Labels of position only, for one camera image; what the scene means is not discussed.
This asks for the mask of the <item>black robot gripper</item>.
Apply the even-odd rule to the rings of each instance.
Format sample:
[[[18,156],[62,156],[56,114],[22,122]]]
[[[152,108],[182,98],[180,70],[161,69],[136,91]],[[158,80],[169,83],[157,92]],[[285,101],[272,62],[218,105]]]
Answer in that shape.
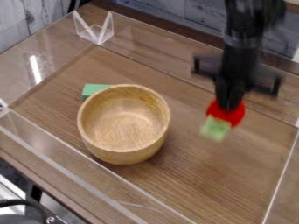
[[[265,77],[273,85],[265,87],[257,81],[260,48],[264,33],[277,26],[285,17],[284,0],[224,0],[227,21],[224,28],[224,51],[218,70],[209,73],[214,83],[216,100],[224,110],[232,110],[241,102],[244,93],[252,89],[277,95],[281,76]]]

